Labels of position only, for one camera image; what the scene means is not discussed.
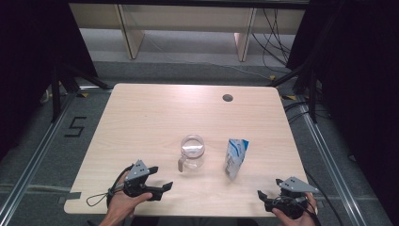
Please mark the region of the person's right hand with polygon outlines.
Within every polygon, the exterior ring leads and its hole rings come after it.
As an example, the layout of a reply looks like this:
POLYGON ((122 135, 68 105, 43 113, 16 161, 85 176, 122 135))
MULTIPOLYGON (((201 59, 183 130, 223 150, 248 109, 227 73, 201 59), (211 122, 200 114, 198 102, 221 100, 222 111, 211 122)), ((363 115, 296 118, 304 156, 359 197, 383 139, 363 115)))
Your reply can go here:
POLYGON ((315 212, 316 199, 310 192, 306 192, 306 197, 308 200, 308 206, 300 218, 292 219, 287 217, 279 209, 272 209, 272 213, 280 220, 280 224, 278 226, 321 226, 321 223, 315 212))

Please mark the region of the clear jar with beige lid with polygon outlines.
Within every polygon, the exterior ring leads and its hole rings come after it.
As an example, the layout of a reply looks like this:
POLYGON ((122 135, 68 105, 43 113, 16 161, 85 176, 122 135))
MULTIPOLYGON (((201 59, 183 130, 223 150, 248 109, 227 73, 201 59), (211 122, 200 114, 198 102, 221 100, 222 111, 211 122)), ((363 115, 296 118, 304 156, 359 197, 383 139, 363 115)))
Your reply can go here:
POLYGON ((205 144, 198 135, 188 135, 181 141, 181 157, 178 160, 178 171, 183 172, 184 168, 196 170, 203 164, 205 144))

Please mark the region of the white and blue pouch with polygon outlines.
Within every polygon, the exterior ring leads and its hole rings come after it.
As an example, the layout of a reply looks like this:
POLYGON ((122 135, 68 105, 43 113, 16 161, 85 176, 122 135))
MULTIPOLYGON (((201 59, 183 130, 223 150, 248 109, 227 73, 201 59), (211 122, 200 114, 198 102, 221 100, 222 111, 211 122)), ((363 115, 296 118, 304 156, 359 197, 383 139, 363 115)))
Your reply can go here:
POLYGON ((230 180, 234 180, 243 164, 248 147, 245 139, 230 138, 225 156, 225 173, 230 180))

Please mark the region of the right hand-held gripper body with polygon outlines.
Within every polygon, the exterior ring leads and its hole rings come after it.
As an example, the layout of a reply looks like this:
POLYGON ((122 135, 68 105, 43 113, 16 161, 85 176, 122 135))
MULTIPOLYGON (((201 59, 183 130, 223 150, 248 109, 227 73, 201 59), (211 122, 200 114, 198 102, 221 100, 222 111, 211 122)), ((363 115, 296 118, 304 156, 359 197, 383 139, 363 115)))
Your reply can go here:
POLYGON ((306 192, 319 192, 318 188, 294 176, 284 180, 278 187, 280 194, 276 198, 268 198, 268 202, 264 204, 265 211, 271 212, 273 208, 277 208, 292 219, 300 218, 307 208, 306 192))

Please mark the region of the metal floor rail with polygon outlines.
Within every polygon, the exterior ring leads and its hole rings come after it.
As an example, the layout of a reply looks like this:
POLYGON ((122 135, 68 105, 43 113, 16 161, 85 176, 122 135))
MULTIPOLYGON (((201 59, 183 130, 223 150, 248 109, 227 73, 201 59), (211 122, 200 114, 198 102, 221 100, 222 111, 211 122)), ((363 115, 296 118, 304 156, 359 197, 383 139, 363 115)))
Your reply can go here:
POLYGON ((299 109, 304 114, 304 121, 311 132, 311 136, 315 141, 332 183, 335 185, 338 195, 343 203, 343 207, 346 210, 346 213, 348 214, 352 224, 354 226, 366 226, 364 217, 359 210, 358 202, 354 198, 348 184, 344 181, 343 175, 340 172, 318 125, 311 119, 309 108, 303 105, 299 109))
POLYGON ((12 218, 16 211, 19 203, 21 202, 24 193, 26 192, 28 185, 32 181, 36 174, 44 156, 50 148, 51 143, 56 137, 56 132, 63 122, 65 115, 68 111, 69 106, 74 100, 75 94, 69 93, 66 95, 59 115, 50 123, 44 137, 40 141, 39 146, 33 152, 27 166, 24 168, 22 175, 20 176, 17 183, 12 187, 5 202, 0 207, 0 222, 7 225, 8 221, 12 218))

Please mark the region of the person's left hand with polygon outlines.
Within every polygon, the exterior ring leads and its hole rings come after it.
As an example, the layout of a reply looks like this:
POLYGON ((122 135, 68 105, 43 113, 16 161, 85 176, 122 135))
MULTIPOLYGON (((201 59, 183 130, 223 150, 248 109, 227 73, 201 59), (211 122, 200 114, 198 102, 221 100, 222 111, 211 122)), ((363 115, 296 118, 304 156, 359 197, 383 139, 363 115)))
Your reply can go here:
POLYGON ((123 191, 117 192, 108 205, 105 217, 120 219, 132 217, 135 208, 151 197, 151 193, 143 193, 137 197, 129 197, 123 191))

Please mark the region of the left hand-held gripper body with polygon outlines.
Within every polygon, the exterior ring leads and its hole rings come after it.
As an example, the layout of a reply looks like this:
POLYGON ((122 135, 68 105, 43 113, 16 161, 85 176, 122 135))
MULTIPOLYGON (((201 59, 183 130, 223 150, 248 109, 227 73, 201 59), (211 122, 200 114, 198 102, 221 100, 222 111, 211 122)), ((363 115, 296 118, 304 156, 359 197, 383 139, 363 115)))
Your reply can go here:
POLYGON ((150 175, 148 167, 142 160, 137 160, 124 179, 123 192, 129 197, 137 197, 143 193, 151 193, 151 201, 160 201, 164 190, 162 187, 147 186, 150 175))

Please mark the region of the black curtain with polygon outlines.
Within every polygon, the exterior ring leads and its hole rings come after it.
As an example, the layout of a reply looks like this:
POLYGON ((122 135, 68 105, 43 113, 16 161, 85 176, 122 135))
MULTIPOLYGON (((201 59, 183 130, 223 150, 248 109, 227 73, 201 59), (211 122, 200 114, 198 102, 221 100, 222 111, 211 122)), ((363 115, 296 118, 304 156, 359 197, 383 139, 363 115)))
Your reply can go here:
POLYGON ((62 64, 97 75, 69 2, 0 0, 0 160, 62 64))
POLYGON ((330 16, 315 66, 324 99, 393 226, 399 226, 399 0, 310 0, 288 66, 304 63, 330 16))

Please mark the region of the black frame beam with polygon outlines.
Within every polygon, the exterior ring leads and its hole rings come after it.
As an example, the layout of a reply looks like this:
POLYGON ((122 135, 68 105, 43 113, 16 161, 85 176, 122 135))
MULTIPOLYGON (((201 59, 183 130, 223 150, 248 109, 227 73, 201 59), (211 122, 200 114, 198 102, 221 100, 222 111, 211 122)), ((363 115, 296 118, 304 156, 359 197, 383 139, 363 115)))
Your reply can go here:
POLYGON ((66 0, 81 4, 305 9, 311 0, 66 0))

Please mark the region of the black metal stand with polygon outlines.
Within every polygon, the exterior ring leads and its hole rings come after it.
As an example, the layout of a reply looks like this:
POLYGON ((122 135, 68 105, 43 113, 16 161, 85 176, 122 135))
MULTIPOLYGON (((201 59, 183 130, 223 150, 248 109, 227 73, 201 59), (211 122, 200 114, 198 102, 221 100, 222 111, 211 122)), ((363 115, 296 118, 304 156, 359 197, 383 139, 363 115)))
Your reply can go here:
POLYGON ((313 66, 309 66, 307 63, 303 63, 296 69, 292 70, 290 73, 285 74, 282 78, 272 81, 270 87, 276 88, 277 86, 287 82, 294 77, 296 78, 296 81, 293 86, 293 91, 295 94, 304 94, 305 91, 308 92, 308 108, 310 111, 310 117, 314 123, 317 123, 315 113, 317 78, 313 66))
POLYGON ((53 94, 53 117, 52 122, 61 114, 60 86, 63 86, 68 93, 76 93, 80 90, 75 76, 81 77, 100 89, 112 89, 113 87, 101 81, 97 76, 85 73, 82 70, 66 63, 57 63, 52 71, 51 90, 53 94))

